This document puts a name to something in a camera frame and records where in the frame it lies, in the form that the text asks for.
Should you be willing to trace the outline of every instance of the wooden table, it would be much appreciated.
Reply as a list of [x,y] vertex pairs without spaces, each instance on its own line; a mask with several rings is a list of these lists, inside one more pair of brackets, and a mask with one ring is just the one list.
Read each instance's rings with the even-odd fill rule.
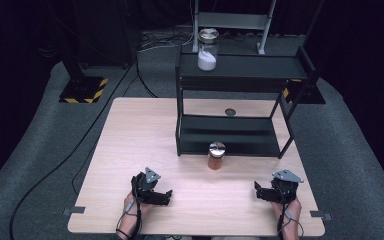
[[[194,114],[266,116],[273,101],[185,99]],[[108,114],[101,137],[76,202],[84,213],[73,213],[74,233],[113,233],[130,192],[132,176],[149,167],[159,175],[156,192],[173,190],[168,206],[154,208],[143,221],[141,234],[204,236],[273,236],[276,220],[270,203],[257,199],[254,181],[270,188],[272,172],[289,169],[304,179],[298,187],[300,223],[305,236],[321,236],[324,225],[310,211],[317,205],[295,143],[282,159],[229,156],[221,169],[210,170],[205,155],[177,156],[176,99],[118,98]],[[273,123],[279,145],[289,137],[283,116]]]

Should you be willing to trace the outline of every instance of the jar with white powder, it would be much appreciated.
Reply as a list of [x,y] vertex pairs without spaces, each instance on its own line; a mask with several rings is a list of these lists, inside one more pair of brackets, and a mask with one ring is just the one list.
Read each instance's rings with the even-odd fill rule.
[[204,71],[211,71],[216,67],[218,35],[214,28],[205,28],[199,32],[198,67]]

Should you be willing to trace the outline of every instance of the glass jar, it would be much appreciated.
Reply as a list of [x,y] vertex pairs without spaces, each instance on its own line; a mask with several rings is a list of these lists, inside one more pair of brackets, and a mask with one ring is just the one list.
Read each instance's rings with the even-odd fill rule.
[[218,35],[214,28],[204,28],[198,37],[198,67],[211,71],[216,67],[218,54]]
[[208,150],[208,167],[212,170],[221,168],[226,146],[221,142],[213,142]]

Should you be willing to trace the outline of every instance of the white powder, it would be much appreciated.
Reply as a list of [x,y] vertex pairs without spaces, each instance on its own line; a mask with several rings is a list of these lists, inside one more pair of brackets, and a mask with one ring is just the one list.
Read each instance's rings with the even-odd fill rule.
[[216,58],[207,51],[198,53],[198,67],[204,71],[213,70],[216,67]]

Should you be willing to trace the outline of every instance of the metal lid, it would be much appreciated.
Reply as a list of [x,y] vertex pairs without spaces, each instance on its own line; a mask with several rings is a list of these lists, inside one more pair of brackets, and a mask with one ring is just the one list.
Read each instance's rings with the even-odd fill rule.
[[226,146],[221,142],[213,142],[210,144],[210,155],[215,158],[221,158],[226,152]]
[[199,41],[214,44],[218,40],[218,32],[215,28],[204,28],[199,31]]

